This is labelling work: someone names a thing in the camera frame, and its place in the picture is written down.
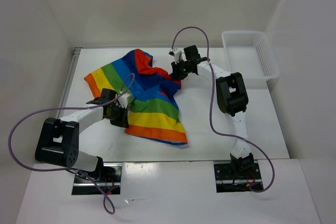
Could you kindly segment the rainbow striped shorts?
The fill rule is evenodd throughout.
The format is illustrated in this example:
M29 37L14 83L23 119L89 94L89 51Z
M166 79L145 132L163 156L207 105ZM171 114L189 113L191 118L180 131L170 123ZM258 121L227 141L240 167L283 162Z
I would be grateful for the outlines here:
M132 105L125 134L157 142L182 146L187 136L179 119L174 95L181 89L162 68L152 65L153 56L140 49L104 65L85 76L94 98L107 88L120 93L122 85L130 86Z

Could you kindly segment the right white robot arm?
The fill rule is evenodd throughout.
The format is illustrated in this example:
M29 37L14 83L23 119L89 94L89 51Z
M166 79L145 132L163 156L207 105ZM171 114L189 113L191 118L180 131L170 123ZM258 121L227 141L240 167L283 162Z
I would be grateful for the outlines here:
M172 48L169 55L174 57L171 63L173 80L183 80L194 73L212 82L210 126L215 134L235 140L230 152L230 172L235 178L243 178L252 169L254 156L247 142L245 118L249 99L242 74L212 64L207 57L201 57L195 45L184 49ZM219 110L231 120L231 134L214 129L212 113L215 100Z

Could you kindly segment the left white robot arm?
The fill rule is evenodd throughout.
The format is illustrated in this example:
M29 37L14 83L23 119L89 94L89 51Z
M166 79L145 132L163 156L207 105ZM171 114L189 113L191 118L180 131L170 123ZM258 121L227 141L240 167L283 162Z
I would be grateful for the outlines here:
M102 89L99 97L78 110L59 119L47 118L35 150L35 160L63 168L82 170L93 182L101 181L107 173L103 159L79 150L80 134L93 124L108 119L111 124L128 128L128 112L133 95L118 97L111 89Z

